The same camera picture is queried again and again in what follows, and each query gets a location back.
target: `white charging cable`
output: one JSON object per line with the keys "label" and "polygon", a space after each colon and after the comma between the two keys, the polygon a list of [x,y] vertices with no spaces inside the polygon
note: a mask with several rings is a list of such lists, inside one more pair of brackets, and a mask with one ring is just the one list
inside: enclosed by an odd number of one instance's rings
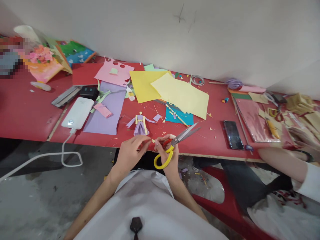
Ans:
{"label": "white charging cable", "polygon": [[[33,162],[34,160],[38,159],[38,158],[41,158],[41,157],[45,157],[45,156],[55,156],[55,155],[61,155],[61,163],[63,166],[65,167],[79,167],[83,164],[82,162],[82,158],[81,158],[81,155],[80,153],[78,152],[64,152],[64,145],[66,144],[66,142],[71,138],[71,136],[73,134],[75,134],[77,130],[76,129],[71,129],[70,130],[70,136],[67,138],[67,140],[64,141],[64,143],[62,144],[62,151],[60,153],[44,153],[44,154],[40,154],[38,156],[35,156],[33,158],[31,158],[30,160],[26,161],[25,163],[21,164],[19,167],[13,169],[11,172],[7,173],[6,175],[4,175],[2,178],[0,178],[0,182],[2,182],[4,179],[10,177],[12,174],[16,173],[17,171],[19,171],[21,168],[23,168],[24,166],[28,165],[29,163]],[[79,160],[80,160],[80,164],[77,164],[77,165],[67,165],[64,163],[64,160],[63,160],[63,156],[64,154],[77,154],[78,157],[79,157]]]}

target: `white shirt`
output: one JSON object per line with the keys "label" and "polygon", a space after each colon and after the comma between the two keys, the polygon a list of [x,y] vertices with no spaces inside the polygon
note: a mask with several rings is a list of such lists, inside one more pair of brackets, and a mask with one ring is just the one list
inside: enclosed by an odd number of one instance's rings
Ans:
{"label": "white shirt", "polygon": [[304,195],[307,208],[287,202],[282,206],[274,194],[248,208],[252,221],[271,236],[283,240],[320,239],[320,168],[307,163],[301,184],[292,180],[293,189]]}
{"label": "white shirt", "polygon": [[134,238],[133,217],[140,217],[144,239],[223,239],[227,238],[208,222],[173,198],[167,178],[156,171],[131,172],[114,196],[97,212],[75,240]]}

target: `scissor blade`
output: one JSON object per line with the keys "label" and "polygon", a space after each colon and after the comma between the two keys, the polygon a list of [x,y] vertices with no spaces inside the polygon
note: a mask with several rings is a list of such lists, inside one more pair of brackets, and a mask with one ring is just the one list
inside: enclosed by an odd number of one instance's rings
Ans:
{"label": "scissor blade", "polygon": [[201,127],[192,130],[196,125],[198,124],[195,123],[193,124],[191,127],[189,127],[188,129],[184,130],[182,133],[180,133],[171,143],[174,146],[175,144],[181,142],[182,140],[186,139],[187,137],[191,136],[192,134],[194,134],[196,131],[198,131]]}

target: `white sleeve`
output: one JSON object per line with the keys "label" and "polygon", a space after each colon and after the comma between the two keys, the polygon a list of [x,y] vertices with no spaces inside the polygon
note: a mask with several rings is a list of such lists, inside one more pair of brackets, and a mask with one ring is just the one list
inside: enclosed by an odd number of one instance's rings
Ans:
{"label": "white sleeve", "polygon": [[306,179],[302,184],[291,179],[293,190],[320,203],[320,167],[311,163],[306,164],[308,166]]}

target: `cable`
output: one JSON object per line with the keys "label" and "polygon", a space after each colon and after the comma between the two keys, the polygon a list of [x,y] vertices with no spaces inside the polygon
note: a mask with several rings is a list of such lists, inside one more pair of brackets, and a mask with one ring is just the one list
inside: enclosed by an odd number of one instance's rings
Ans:
{"label": "cable", "polygon": [[[78,152],[64,152],[64,145],[65,143],[70,139],[70,137],[76,132],[76,129],[71,129],[70,131],[70,136],[67,138],[67,140],[64,141],[64,143],[62,144],[62,152],[60,153],[44,153],[44,154],[40,154],[38,156],[35,156],[31,159],[29,159],[28,161],[26,161],[25,163],[21,164],[19,167],[13,169],[11,172],[7,173],[6,175],[4,175],[3,177],[0,178],[0,182],[2,182],[4,179],[10,177],[12,174],[16,173],[17,171],[19,171],[21,168],[23,168],[24,166],[28,165],[29,163],[33,162],[34,160],[38,159],[38,158],[41,158],[41,157],[45,157],[45,156],[55,156],[55,155],[61,155],[61,163],[63,166],[65,167],[79,167],[83,164],[82,162],[82,158],[81,158],[81,155],[80,153]],[[80,160],[80,164],[78,165],[67,165],[64,163],[63,161],[63,156],[64,154],[77,154],[78,157],[79,157],[79,160]]]}
{"label": "cable", "polygon": [[[200,78],[199,83],[196,82],[195,78]],[[194,75],[191,77],[191,81],[194,85],[198,85],[198,86],[203,86],[204,85],[204,79],[203,77],[199,76],[199,75]]]}

